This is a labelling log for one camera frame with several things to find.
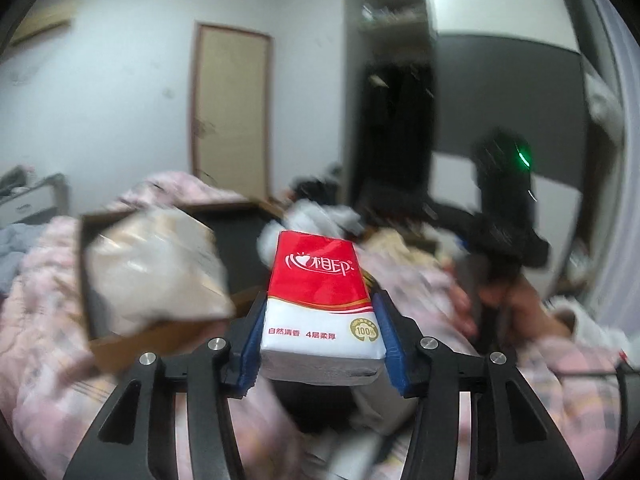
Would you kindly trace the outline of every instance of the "door frame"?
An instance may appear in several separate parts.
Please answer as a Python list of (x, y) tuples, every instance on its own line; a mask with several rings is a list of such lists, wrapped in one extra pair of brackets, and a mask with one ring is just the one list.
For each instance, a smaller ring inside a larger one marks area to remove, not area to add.
[(191, 145), (191, 174), (200, 178), (196, 174), (196, 164), (198, 161), (198, 143), (196, 142), (196, 94), (198, 91), (198, 83), (200, 82), (200, 55), (202, 53), (202, 37), (203, 32), (208, 28), (217, 30), (226, 30), (236, 32), (238, 34), (246, 34), (248, 36), (258, 36), (267, 40), (267, 60), (264, 74), (264, 193), (265, 197), (271, 197), (271, 75), (273, 64), (273, 38), (263, 32), (257, 30), (249, 30), (247, 28), (230, 27), (228, 25), (219, 25), (217, 23), (195, 23), (195, 35), (193, 55), (191, 56), (191, 106), (189, 117), (189, 142)]

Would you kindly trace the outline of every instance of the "cable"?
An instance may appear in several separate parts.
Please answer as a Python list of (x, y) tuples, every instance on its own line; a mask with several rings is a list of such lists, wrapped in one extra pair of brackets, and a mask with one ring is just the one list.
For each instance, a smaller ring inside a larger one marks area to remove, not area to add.
[(567, 373), (563, 373), (563, 372), (558, 372), (556, 370), (553, 369), (549, 369), (549, 371), (555, 375), (556, 377), (558, 377), (559, 379), (564, 379), (564, 378), (589, 378), (589, 377), (593, 377), (593, 378), (598, 378), (598, 377), (619, 377), (620, 375), (638, 375), (640, 376), (640, 370), (637, 370), (635, 368), (631, 369), (631, 370), (619, 370), (616, 372), (606, 372), (604, 370), (600, 371), (600, 372), (576, 372), (573, 374), (567, 374)]

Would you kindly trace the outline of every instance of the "green indicator light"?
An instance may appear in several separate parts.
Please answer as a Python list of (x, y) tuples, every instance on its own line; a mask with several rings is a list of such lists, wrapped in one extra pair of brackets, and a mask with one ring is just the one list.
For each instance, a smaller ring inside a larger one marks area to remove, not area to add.
[(529, 161), (526, 158), (524, 158), (524, 155), (521, 152), (518, 152), (518, 155), (520, 155), (520, 158), (525, 163), (526, 167), (530, 168), (531, 164), (529, 163)]

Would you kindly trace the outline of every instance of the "wooden door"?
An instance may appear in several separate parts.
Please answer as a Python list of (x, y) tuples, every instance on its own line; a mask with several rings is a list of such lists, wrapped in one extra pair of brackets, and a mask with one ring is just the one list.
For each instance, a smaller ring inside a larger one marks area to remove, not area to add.
[(205, 183), (267, 198), (271, 38), (200, 25), (193, 102), (193, 173)]

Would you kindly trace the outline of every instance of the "red tissue packaging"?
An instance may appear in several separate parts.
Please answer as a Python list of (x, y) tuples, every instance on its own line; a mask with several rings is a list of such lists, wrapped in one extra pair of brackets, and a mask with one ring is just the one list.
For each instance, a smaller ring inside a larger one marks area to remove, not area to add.
[(355, 386), (373, 382), (385, 345), (353, 244), (283, 231), (260, 346), (270, 379)]

